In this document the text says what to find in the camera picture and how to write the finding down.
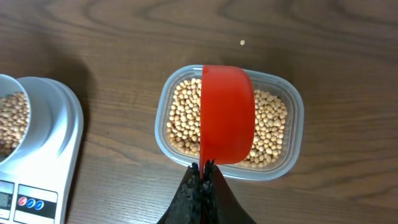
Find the red measuring scoop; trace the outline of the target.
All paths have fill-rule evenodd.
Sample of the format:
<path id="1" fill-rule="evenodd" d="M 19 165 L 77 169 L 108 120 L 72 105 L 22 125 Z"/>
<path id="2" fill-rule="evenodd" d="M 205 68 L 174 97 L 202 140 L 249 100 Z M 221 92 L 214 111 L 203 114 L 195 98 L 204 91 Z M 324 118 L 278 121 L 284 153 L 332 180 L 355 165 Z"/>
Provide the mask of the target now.
<path id="1" fill-rule="evenodd" d="M 200 177 L 205 164 L 236 164 L 254 139 L 254 90 L 238 67 L 204 65 L 200 97 Z"/>

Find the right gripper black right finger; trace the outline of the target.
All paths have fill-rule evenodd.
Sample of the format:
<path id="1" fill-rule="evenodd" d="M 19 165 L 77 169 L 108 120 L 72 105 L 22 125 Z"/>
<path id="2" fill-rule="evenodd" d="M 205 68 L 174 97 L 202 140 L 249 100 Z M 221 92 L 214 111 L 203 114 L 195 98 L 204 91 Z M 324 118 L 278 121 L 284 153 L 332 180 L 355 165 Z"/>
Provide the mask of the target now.
<path id="1" fill-rule="evenodd" d="M 211 224 L 256 224 L 243 209 L 215 161 L 207 160 L 204 173 L 204 221 Z"/>

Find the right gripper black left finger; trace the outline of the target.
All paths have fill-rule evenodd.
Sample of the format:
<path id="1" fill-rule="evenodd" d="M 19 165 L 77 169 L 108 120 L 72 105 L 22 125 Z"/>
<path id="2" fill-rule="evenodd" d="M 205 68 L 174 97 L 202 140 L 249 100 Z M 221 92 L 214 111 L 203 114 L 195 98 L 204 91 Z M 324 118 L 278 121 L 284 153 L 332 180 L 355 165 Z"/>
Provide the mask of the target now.
<path id="1" fill-rule="evenodd" d="M 157 224 L 200 224 L 201 216 L 200 173 L 198 164 L 192 163 Z"/>

